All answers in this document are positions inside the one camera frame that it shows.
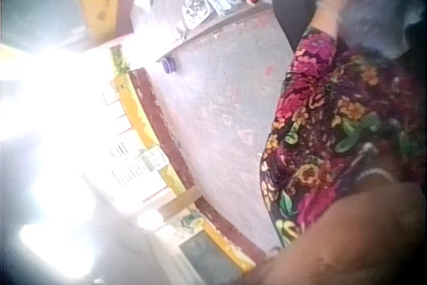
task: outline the wooden beam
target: wooden beam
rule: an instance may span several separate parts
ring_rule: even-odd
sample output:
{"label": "wooden beam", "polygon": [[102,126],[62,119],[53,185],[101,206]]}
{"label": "wooden beam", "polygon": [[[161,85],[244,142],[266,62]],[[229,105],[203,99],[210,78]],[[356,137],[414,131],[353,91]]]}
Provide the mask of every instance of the wooden beam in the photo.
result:
{"label": "wooden beam", "polygon": [[182,210],[186,209],[199,198],[201,198],[201,193],[199,189],[193,185],[190,189],[186,190],[184,193],[178,195],[172,201],[159,208],[158,212],[166,222],[170,218],[180,213]]}

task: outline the woman's arm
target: woman's arm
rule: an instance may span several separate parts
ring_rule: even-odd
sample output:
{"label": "woman's arm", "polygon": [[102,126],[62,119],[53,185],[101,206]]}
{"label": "woman's arm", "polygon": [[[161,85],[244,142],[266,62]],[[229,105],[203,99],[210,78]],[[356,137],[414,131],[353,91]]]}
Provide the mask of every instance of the woman's arm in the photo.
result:
{"label": "woman's arm", "polygon": [[318,3],[310,26],[315,27],[336,40],[340,11],[347,5],[348,0],[323,0]]}

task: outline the floral dress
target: floral dress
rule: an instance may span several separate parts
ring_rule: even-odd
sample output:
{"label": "floral dress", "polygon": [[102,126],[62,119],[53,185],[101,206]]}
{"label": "floral dress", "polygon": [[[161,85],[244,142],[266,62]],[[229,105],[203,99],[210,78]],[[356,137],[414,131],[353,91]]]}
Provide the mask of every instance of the floral dress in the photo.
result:
{"label": "floral dress", "polygon": [[260,163],[261,191],[287,246],[352,191],[372,148],[397,152],[424,189],[425,109],[415,81],[377,53],[350,50],[309,28],[286,74]]}

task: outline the gray floor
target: gray floor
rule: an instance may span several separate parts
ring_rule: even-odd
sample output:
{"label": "gray floor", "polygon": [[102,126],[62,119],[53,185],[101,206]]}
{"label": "gray floor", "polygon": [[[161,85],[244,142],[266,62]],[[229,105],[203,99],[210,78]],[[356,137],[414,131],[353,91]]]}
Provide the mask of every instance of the gray floor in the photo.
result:
{"label": "gray floor", "polygon": [[292,58],[271,11],[178,50],[177,73],[148,67],[165,118],[210,204],[266,252],[279,244],[258,166]]}

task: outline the bangle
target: bangle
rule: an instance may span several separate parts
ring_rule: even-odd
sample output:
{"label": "bangle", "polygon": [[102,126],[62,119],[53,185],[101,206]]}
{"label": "bangle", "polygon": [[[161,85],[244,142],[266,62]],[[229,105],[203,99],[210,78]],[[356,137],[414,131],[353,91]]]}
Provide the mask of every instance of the bangle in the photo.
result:
{"label": "bangle", "polygon": [[370,170],[364,170],[357,178],[356,181],[360,182],[363,180],[366,176],[376,174],[379,176],[382,176],[383,178],[386,178],[390,183],[396,183],[396,178],[393,177],[389,172],[386,172],[385,170],[382,170],[381,168],[371,168]]}
{"label": "bangle", "polygon": [[325,9],[325,10],[333,13],[337,20],[341,19],[338,10],[336,8],[330,6],[329,4],[327,4],[325,1],[319,0],[316,4],[317,4],[318,8],[322,8],[322,9]]}

